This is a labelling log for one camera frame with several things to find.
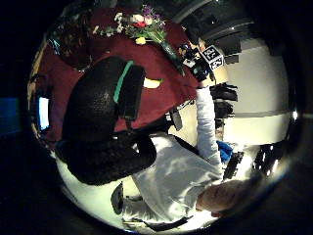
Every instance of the white flower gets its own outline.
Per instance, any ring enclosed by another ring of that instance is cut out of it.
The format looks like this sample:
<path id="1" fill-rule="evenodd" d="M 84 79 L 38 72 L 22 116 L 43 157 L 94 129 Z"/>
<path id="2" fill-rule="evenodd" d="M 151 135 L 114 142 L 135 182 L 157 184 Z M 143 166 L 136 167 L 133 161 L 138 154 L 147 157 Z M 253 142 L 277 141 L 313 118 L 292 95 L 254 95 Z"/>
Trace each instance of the white flower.
<path id="1" fill-rule="evenodd" d="M 153 20 L 151 17 L 145 17 L 145 24 L 146 24 L 146 25 L 152 24 L 153 21 L 154 21 L 154 20 Z"/>
<path id="2" fill-rule="evenodd" d="M 161 27 L 165 27 L 165 22 L 161 22 L 159 25 L 160 25 Z"/>
<path id="3" fill-rule="evenodd" d="M 99 28 L 99 26 L 98 26 L 98 25 L 97 25 L 97 26 L 95 26 L 95 29 L 93 30 L 92 34 L 97 33 L 98 28 Z"/>
<path id="4" fill-rule="evenodd" d="M 132 22 L 137 23 L 137 22 L 143 22 L 145 18 L 141 15 L 133 15 L 131 20 Z"/>

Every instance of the flower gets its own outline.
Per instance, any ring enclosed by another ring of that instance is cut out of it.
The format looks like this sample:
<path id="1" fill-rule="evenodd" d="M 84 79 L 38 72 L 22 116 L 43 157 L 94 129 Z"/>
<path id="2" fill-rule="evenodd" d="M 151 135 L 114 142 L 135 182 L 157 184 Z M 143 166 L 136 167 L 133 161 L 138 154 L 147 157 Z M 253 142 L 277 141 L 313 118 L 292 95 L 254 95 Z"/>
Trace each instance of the flower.
<path id="1" fill-rule="evenodd" d="M 139 22 L 139 23 L 135 23 L 133 25 L 136 26 L 136 27 L 145 27 L 146 23 L 145 22 Z"/>
<path id="2" fill-rule="evenodd" d="M 146 25 L 151 25 L 153 23 L 153 19 L 151 17 L 145 17 L 145 24 Z"/>
<path id="3" fill-rule="evenodd" d="M 154 13 L 154 9 L 148 5 L 143 5 L 142 12 L 145 16 L 152 15 Z"/>
<path id="4" fill-rule="evenodd" d="M 111 36 L 113 36 L 113 35 L 114 35 L 113 32 L 107 32 L 107 37 L 111 37 Z"/>
<path id="5" fill-rule="evenodd" d="M 120 24 L 117 29 L 116 32 L 121 33 L 124 30 L 124 27 Z"/>
<path id="6" fill-rule="evenodd" d="M 159 22 L 159 28 L 165 30 L 165 22 Z"/>
<path id="7" fill-rule="evenodd" d="M 117 20 L 121 20 L 121 18 L 122 18 L 122 16 L 123 16 L 123 14 L 122 13 L 117 13 L 116 14 L 116 16 L 115 16 L 115 18 L 114 18 L 114 21 L 116 22 Z"/>
<path id="8" fill-rule="evenodd" d="M 134 23 L 141 23 L 141 22 L 143 22 L 145 20 L 145 18 L 143 16 L 141 16 L 141 15 L 133 15 L 131 20 Z"/>
<path id="9" fill-rule="evenodd" d="M 160 15 L 159 15 L 159 14 L 156 14 L 156 15 L 155 15 L 155 19 L 156 19 L 156 20 L 160 20 Z"/>
<path id="10" fill-rule="evenodd" d="M 96 34 L 97 33 L 97 30 L 99 29 L 99 26 L 95 26 L 95 29 L 93 30 L 92 34 Z"/>
<path id="11" fill-rule="evenodd" d="M 146 44 L 146 38 L 145 37 L 138 37 L 136 39 L 136 44 L 138 44 L 138 45 L 145 45 Z"/>

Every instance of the wall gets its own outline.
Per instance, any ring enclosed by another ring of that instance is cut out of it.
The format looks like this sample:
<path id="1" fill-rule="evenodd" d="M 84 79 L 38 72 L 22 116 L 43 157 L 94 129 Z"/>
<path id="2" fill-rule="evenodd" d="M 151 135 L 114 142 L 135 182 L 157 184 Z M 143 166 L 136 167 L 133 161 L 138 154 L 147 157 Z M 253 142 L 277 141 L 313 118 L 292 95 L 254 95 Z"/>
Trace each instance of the wall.
<path id="1" fill-rule="evenodd" d="M 272 57 L 262 41 L 251 39 L 242 43 L 239 63 L 228 65 L 229 84 L 239 87 L 239 102 L 234 112 L 281 112 L 288 109 L 289 88 L 285 65 L 281 57 Z"/>
<path id="2" fill-rule="evenodd" d="M 282 141 L 291 113 L 270 117 L 234 117 L 225 120 L 223 140 L 242 145 L 264 145 Z"/>

